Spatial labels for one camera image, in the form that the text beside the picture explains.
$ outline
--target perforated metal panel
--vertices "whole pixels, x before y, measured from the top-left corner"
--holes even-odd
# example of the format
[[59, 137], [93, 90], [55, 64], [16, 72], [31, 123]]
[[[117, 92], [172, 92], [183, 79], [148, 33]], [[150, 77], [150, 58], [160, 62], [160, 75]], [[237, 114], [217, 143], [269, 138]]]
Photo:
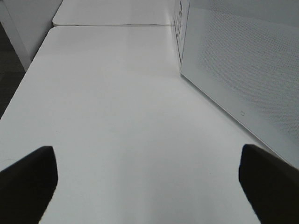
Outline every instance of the perforated metal panel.
[[181, 70], [299, 167], [299, 0], [191, 0]]

